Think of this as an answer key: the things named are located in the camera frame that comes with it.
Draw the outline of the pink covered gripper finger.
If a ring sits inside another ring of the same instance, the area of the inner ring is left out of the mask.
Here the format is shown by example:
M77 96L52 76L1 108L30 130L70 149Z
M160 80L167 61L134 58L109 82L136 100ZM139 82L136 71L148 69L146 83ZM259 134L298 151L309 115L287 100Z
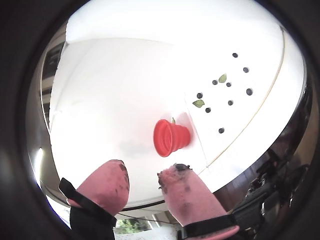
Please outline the pink covered gripper finger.
M129 175L122 160L109 160L78 188L64 177L59 190L70 205L70 227L81 240L114 240L116 215L129 199Z
M238 233L234 218L190 166L174 164L157 176L169 212L183 227L179 239L228 239Z

